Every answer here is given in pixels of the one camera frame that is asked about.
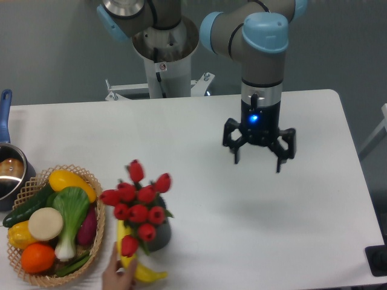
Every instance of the human hand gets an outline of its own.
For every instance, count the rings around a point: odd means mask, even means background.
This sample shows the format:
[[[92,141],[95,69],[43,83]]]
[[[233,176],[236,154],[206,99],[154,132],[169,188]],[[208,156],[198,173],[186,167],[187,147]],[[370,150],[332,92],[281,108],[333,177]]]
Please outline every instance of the human hand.
[[[133,290],[136,267],[137,260],[133,259],[125,272],[117,272],[122,265],[121,261],[117,261],[117,246],[114,243],[109,265],[102,274],[102,290]]]

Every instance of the orange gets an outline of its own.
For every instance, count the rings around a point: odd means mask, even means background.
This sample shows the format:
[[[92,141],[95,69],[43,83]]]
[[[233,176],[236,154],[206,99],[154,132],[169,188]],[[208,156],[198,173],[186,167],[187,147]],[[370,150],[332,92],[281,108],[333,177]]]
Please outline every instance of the orange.
[[[22,253],[22,268],[29,274],[50,269],[55,261],[55,251],[44,243],[33,243]]]

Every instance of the eggplant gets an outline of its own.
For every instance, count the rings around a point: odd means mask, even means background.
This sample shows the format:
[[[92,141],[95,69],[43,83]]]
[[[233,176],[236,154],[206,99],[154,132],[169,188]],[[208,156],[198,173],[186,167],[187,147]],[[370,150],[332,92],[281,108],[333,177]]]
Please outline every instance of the eggplant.
[[[97,215],[93,206],[89,211],[77,233],[77,243],[81,246],[88,246],[94,242],[97,234]]]

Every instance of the banana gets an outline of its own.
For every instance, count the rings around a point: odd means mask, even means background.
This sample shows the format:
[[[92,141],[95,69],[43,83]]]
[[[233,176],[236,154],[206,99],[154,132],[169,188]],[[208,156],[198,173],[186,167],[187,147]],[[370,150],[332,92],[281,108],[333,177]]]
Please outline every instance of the banana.
[[[129,266],[132,259],[136,258],[136,255],[134,254],[132,257],[124,257],[121,255],[121,241],[123,237],[126,235],[131,234],[132,230],[130,227],[125,227],[123,224],[123,221],[118,220],[117,223],[117,251],[120,254],[121,264],[122,267],[125,269]],[[155,272],[147,267],[145,267],[143,264],[141,264],[139,261],[137,261],[137,269],[135,270],[134,278],[140,282],[143,283],[152,283],[157,280],[166,278],[168,276],[167,272]]]

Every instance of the robotic arm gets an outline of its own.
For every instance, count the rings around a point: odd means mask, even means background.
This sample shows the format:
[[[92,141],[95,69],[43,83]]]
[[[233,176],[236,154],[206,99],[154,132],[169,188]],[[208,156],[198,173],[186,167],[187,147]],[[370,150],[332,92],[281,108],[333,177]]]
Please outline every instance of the robotic arm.
[[[199,33],[181,15],[180,0],[103,0],[97,13],[113,38],[132,39],[151,98],[190,96],[190,58]]]
[[[296,154],[296,130],[278,128],[288,23],[305,12],[307,0],[266,2],[250,1],[229,14],[209,14],[201,24],[200,40],[211,52],[242,64],[241,122],[227,120],[223,146],[234,153],[235,164],[245,143],[268,147],[278,157],[279,173],[281,164]],[[237,129],[241,137],[233,140]]]

